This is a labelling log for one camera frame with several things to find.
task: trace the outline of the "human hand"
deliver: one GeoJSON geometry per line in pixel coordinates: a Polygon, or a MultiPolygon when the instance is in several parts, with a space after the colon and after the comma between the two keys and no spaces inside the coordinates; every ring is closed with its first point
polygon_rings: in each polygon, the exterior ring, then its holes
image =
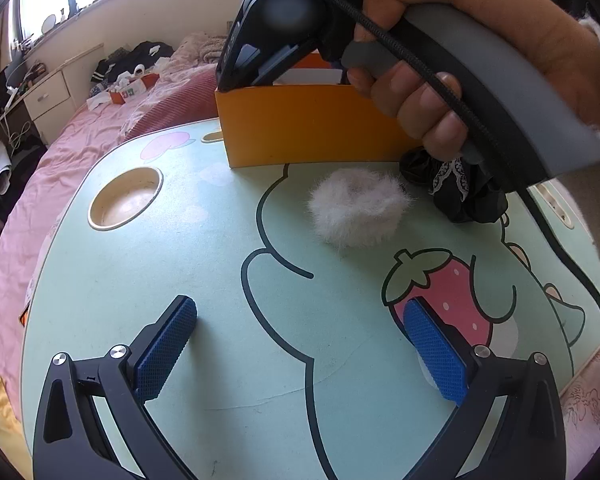
{"type": "MultiPolygon", "coordinates": [[[[422,2],[453,5],[500,34],[551,83],[580,119],[600,128],[600,44],[596,35],[550,0],[363,0],[364,13],[389,30],[406,6],[422,2]]],[[[356,26],[354,39],[374,37],[356,26]]],[[[421,139],[439,160],[458,156],[466,126],[444,101],[405,62],[397,63],[378,80],[364,69],[347,72],[350,83],[372,99],[378,109],[396,117],[405,132],[421,139]]],[[[448,73],[438,77],[456,95],[462,89],[448,73]]]]}

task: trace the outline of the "orange box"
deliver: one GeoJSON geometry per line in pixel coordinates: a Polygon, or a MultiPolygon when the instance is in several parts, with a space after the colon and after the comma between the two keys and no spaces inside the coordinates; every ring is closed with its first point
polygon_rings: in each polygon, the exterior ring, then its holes
{"type": "Polygon", "coordinates": [[[348,85],[216,91],[216,104],[232,168],[393,161],[421,144],[348,85]]]}

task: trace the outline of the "silver screw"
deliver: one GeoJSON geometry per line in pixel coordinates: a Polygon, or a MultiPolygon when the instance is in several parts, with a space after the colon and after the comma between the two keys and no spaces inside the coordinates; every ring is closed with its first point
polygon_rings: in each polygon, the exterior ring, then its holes
{"type": "Polygon", "coordinates": [[[486,359],[491,355],[491,350],[489,350],[488,346],[485,345],[476,345],[474,348],[474,352],[478,357],[486,359]]]}
{"type": "Polygon", "coordinates": [[[60,366],[64,364],[66,361],[66,354],[64,352],[60,352],[59,354],[54,355],[54,358],[51,359],[51,362],[56,366],[60,366]]]}
{"type": "Polygon", "coordinates": [[[124,354],[126,354],[126,346],[124,345],[115,345],[109,350],[109,355],[114,359],[120,359],[124,354]]]}
{"type": "Polygon", "coordinates": [[[536,352],[534,354],[534,361],[536,363],[538,363],[539,365],[545,365],[546,364],[546,355],[541,354],[540,352],[536,352]]]}

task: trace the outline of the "drawer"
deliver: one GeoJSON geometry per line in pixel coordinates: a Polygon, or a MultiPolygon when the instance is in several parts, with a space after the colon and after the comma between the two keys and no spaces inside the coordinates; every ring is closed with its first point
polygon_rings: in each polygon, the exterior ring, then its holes
{"type": "Polygon", "coordinates": [[[60,132],[75,113],[74,101],[67,99],[33,121],[42,142],[47,146],[60,136],[60,132]]]}
{"type": "Polygon", "coordinates": [[[69,98],[62,72],[53,74],[45,82],[37,85],[24,97],[27,110],[32,119],[37,119],[48,110],[69,98]]]}

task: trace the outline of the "fur ball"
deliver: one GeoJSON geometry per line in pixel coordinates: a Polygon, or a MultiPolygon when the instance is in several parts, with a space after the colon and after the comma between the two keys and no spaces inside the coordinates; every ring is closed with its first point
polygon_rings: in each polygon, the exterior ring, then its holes
{"type": "Polygon", "coordinates": [[[360,247],[393,235],[410,203],[397,178],[351,168],[334,171],[312,191],[309,211],[320,238],[360,247]]]}

